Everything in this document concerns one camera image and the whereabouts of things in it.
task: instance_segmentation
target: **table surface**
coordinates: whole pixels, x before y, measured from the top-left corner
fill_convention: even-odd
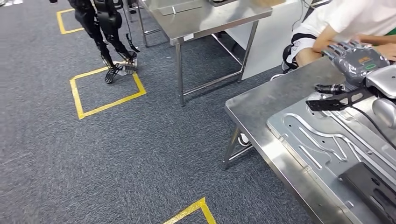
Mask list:
[[[202,7],[163,16],[159,9],[191,1]],[[237,0],[215,7],[209,0],[142,0],[143,6],[154,17],[170,44],[198,39],[228,28],[253,22],[272,13],[269,6],[274,0]]]
[[[342,83],[344,77],[327,58],[319,59],[226,102],[237,127],[270,165],[285,186],[307,208],[315,223],[350,224],[326,193],[267,128],[270,116],[314,92],[314,84]]]

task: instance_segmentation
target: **metal table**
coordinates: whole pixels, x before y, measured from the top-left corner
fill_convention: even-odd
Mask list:
[[[327,58],[295,70],[286,76],[260,85],[226,102],[226,112],[236,123],[222,168],[230,160],[254,147],[269,164],[288,190],[308,210],[313,221],[321,224],[351,224],[342,208],[326,195],[302,166],[272,134],[267,120],[273,114],[309,96],[317,83],[343,82],[343,76]],[[252,146],[233,154],[236,139],[243,132]]]
[[[161,13],[161,10],[164,8],[172,8],[172,6],[186,4],[192,1],[194,4],[199,4],[201,7],[166,16],[163,16]],[[265,2],[266,0],[237,0],[219,7],[214,7],[208,0],[141,0],[144,8],[153,16],[160,29],[169,38],[170,44],[176,48],[176,71],[180,105],[184,105],[185,95],[243,73],[250,47],[255,36],[258,20],[270,16],[272,13],[272,8],[268,7]],[[159,30],[144,31],[140,7],[137,6],[136,9],[143,33],[143,42],[147,46],[146,35],[155,33]],[[214,34],[249,22],[253,22],[253,27],[250,32],[244,59],[241,62]],[[195,40],[207,35],[212,35],[241,65],[241,69],[235,73],[225,75],[185,91],[183,88],[181,45],[186,41]]]

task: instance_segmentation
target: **yellow tape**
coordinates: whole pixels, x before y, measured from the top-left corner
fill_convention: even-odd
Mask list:
[[[213,215],[209,210],[209,207],[206,205],[205,197],[194,202],[192,205],[188,206],[186,209],[184,209],[179,214],[175,215],[173,218],[171,218],[170,220],[166,221],[163,224],[174,224],[180,219],[186,217],[187,215],[195,212],[198,209],[202,210],[208,224],[216,224],[216,221],[214,220]]]
[[[59,30],[61,31],[61,34],[69,34],[69,33],[74,33],[80,30],[84,30],[84,28],[77,28],[77,29],[72,29],[72,30],[65,30],[64,29],[64,24],[63,24],[63,20],[62,20],[62,13],[67,13],[67,12],[71,12],[74,11],[73,8],[71,9],[66,9],[63,11],[59,11],[57,12],[57,20],[58,20],[58,25],[59,25]]]
[[[90,72],[86,72],[86,73],[83,73],[83,74],[80,74],[80,75],[76,75],[75,77],[70,79],[71,93],[72,93],[73,98],[74,98],[74,104],[76,106],[76,111],[77,111],[77,115],[78,115],[79,119],[83,119],[84,117],[87,117],[89,115],[93,115],[93,114],[98,113],[100,111],[104,111],[106,109],[109,109],[110,107],[122,104],[124,102],[127,102],[129,100],[132,100],[134,98],[137,98],[137,97],[140,97],[140,96],[146,94],[146,90],[144,89],[143,84],[141,83],[141,81],[139,79],[139,76],[137,75],[136,72],[134,72],[132,74],[132,77],[133,77],[133,79],[134,79],[134,81],[136,83],[137,88],[139,89],[139,92],[137,92],[137,93],[135,93],[135,94],[133,94],[131,96],[127,96],[127,97],[124,97],[122,99],[119,99],[119,100],[117,100],[115,102],[112,102],[110,104],[106,104],[104,106],[98,107],[98,108],[93,109],[91,111],[84,112],[83,111],[83,106],[82,106],[81,100],[80,100],[80,95],[78,93],[78,89],[77,89],[77,85],[76,85],[76,79],[82,78],[82,77],[85,77],[85,76],[89,76],[89,75],[92,75],[92,74],[95,74],[95,73],[99,73],[99,72],[105,71],[107,69],[108,69],[107,67],[103,67],[103,68],[96,69],[96,70],[93,70],[93,71],[90,71]]]

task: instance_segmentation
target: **table leg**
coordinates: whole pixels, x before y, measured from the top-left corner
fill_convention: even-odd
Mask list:
[[[184,106],[182,51],[181,51],[180,43],[177,43],[175,47],[176,47],[176,74],[177,74],[177,82],[179,85],[179,99],[180,99],[180,105]]]
[[[236,127],[233,132],[233,135],[231,136],[231,139],[228,143],[226,154],[224,155],[224,159],[221,164],[221,169],[223,169],[223,170],[227,169],[228,162],[230,161],[231,155],[234,152],[235,144],[236,144],[239,134],[240,134],[240,130],[238,127]]]
[[[253,22],[252,30],[250,31],[249,40],[248,40],[247,46],[246,46],[245,57],[243,58],[243,62],[242,62],[242,68],[241,68],[242,73],[239,76],[238,82],[242,81],[243,72],[245,71],[246,62],[248,61],[248,56],[249,56],[249,53],[250,53],[250,49],[252,48],[253,40],[255,39],[255,35],[256,35],[256,30],[257,30],[257,25],[258,24],[259,24],[259,21],[254,21]]]
[[[141,35],[143,36],[143,44],[144,44],[145,47],[147,47],[147,39],[146,39],[146,35],[144,33],[143,21],[141,19],[139,1],[136,1],[136,12],[137,12],[137,15],[138,15],[139,24],[140,24],[140,28],[141,28]]]

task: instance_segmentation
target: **robot finger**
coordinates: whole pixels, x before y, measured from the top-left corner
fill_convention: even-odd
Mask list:
[[[323,52],[323,54],[325,54],[326,56],[328,56],[328,57],[330,58],[330,60],[333,60],[335,57],[338,57],[337,54],[332,53],[332,52],[330,52],[330,51],[328,51],[328,50],[324,50],[324,51],[322,51],[322,52]]]
[[[351,45],[351,44],[349,44],[347,42],[339,42],[338,45],[341,46],[344,50],[348,50],[348,49],[354,48],[353,45]]]
[[[341,55],[341,53],[344,51],[342,48],[335,44],[330,44],[328,48],[332,49],[337,55]]]
[[[351,45],[353,45],[354,47],[360,46],[360,43],[357,42],[356,40],[351,40],[349,43],[350,43]]]

